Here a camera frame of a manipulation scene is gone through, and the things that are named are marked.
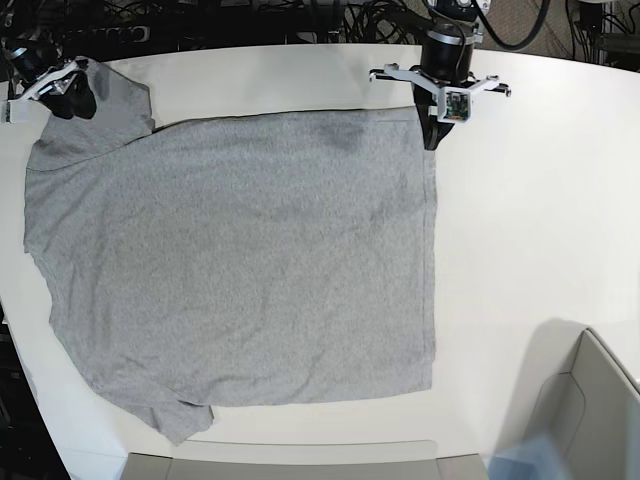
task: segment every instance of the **white table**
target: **white table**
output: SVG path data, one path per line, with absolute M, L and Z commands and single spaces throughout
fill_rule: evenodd
M 369 83 L 368 70 L 418 58 L 414 47 L 323 45 L 112 65 L 151 87 L 163 125 L 411 105 L 407 84 Z M 480 95 L 472 121 L 437 153 L 433 388 L 362 402 L 215 409 L 217 423 L 177 448 L 93 394 L 49 328 L 51 299 L 22 245 L 25 165 L 47 111 L 35 105 L 31 124 L 0 125 L 0 298 L 69 470 L 117 478 L 129 451 L 264 460 L 264 450 L 236 444 L 430 440 L 439 457 L 490 454 L 519 440 L 542 383 L 567 371 L 584 325 L 612 339 L 640 377 L 640 76 L 485 51 L 476 52 L 473 71 L 499 74 L 513 96 Z

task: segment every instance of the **tabletop surface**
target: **tabletop surface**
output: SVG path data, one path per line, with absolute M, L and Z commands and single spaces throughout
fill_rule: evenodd
M 412 105 L 408 84 L 369 83 L 368 71 L 407 68 L 419 53 L 251 47 L 111 65 L 150 86 L 160 126 Z M 417 445 L 435 446 L 439 457 L 492 453 L 520 439 L 541 385 L 570 368 L 585 326 L 640 377 L 640 76 L 487 51 L 475 53 L 472 70 L 499 74 L 513 95 L 479 95 L 472 120 L 436 154 L 433 388 L 359 402 L 214 408 L 216 423 L 179 447 L 95 395 L 56 340 L 51 297 L 22 243 L 25 166 L 48 112 L 33 105 L 31 123 L 0 125 L 0 299 L 67 467 L 79 478 L 117 478 L 129 451 L 251 461 L 252 451 L 229 450 L 237 444 L 424 441 Z

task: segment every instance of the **gray t-shirt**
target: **gray t-shirt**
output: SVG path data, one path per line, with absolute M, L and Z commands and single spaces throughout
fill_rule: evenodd
M 52 116 L 31 152 L 25 249 L 96 393 L 177 444 L 210 405 L 430 388 L 435 168 L 414 108 L 154 132 L 145 86 L 88 73 L 94 119 Z

